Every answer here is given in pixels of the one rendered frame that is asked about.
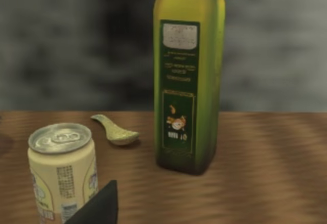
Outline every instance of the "green bottle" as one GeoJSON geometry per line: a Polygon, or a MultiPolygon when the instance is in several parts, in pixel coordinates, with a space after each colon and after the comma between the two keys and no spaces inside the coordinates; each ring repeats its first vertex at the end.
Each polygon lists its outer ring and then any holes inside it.
{"type": "Polygon", "coordinates": [[[203,174],[217,143],[224,0],[156,0],[157,164],[203,174]]]}

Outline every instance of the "can lid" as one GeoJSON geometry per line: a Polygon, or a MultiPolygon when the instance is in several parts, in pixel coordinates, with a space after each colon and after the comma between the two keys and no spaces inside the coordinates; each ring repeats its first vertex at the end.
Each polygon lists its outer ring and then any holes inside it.
{"type": "Polygon", "coordinates": [[[43,154],[62,154],[85,146],[91,137],[91,130],[84,125],[58,123],[32,133],[29,137],[29,147],[43,154]]]}

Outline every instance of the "can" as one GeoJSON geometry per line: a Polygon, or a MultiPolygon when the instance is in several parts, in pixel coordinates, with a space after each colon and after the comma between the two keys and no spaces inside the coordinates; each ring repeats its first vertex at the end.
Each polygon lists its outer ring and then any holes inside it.
{"type": "Polygon", "coordinates": [[[95,143],[81,124],[59,123],[29,137],[40,224],[64,224],[98,192],[95,143]]]}

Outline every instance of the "wooden table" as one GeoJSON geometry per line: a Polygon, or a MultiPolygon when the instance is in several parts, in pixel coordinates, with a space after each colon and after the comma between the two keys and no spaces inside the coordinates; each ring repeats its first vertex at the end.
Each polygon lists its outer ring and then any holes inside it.
{"type": "Polygon", "coordinates": [[[92,112],[1,112],[1,223],[36,224],[27,138],[58,122],[88,126],[99,184],[118,180],[119,224],[326,224],[327,115],[222,113],[218,151],[203,176],[157,167],[153,114],[104,112],[141,133],[141,144],[111,146],[92,112]]]}

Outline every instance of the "blurry gray background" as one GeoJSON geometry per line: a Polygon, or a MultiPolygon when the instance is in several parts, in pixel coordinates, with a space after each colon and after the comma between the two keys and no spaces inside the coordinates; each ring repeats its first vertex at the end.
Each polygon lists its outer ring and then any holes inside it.
{"type": "MultiPolygon", "coordinates": [[[[327,0],[226,0],[223,110],[327,111],[327,0]]],[[[0,0],[0,109],[153,108],[154,0],[0,0]]]]}

